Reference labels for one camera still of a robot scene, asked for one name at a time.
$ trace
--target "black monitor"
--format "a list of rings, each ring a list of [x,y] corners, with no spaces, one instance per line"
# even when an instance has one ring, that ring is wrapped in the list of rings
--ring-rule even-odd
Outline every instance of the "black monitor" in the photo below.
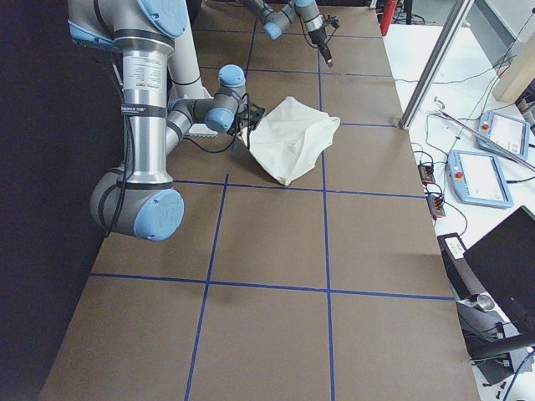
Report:
[[[464,255],[519,332],[535,330],[534,240],[535,215],[523,206]]]

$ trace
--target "gray robot arm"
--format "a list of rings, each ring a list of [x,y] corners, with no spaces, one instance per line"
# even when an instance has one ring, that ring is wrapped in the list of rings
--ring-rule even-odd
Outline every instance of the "gray robot arm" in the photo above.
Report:
[[[125,157],[94,188],[91,215],[107,232],[164,240],[184,214],[166,155],[190,122],[204,120],[217,132],[228,130],[242,106],[243,71],[223,68],[214,99],[196,100],[204,94],[184,0],[69,0],[69,25],[75,42],[122,53]],[[189,99],[168,112],[168,58],[176,46],[187,50],[171,58],[171,78],[176,96]]]
[[[281,36],[297,18],[301,18],[312,43],[318,47],[325,63],[329,67],[333,66],[333,56],[327,45],[325,28],[332,25],[338,29],[339,21],[336,17],[324,19],[315,0],[291,0],[278,12],[263,0],[243,0],[243,5],[260,19],[271,39]]]

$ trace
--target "red object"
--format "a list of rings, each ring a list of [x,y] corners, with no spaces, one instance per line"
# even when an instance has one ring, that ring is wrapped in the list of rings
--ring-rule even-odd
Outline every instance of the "red object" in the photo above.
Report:
[[[388,33],[388,28],[394,17],[395,8],[398,5],[397,0],[388,0],[385,4],[385,9],[383,10],[383,17],[381,18],[381,35],[386,36]]]

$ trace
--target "white bag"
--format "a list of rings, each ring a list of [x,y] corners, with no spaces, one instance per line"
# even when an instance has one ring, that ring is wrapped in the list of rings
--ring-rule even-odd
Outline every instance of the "white bag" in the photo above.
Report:
[[[333,144],[340,118],[312,109],[288,96],[251,132],[250,151],[258,163],[283,185],[310,171],[318,156]],[[247,145],[247,130],[241,139]]]

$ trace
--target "white cloth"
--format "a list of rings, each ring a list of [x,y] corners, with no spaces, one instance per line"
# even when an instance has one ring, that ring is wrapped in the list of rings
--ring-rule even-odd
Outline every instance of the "white cloth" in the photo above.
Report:
[[[340,118],[330,117],[288,96],[251,132],[250,151],[258,163],[283,185],[310,171],[333,144]],[[242,141],[247,145],[246,130]]]

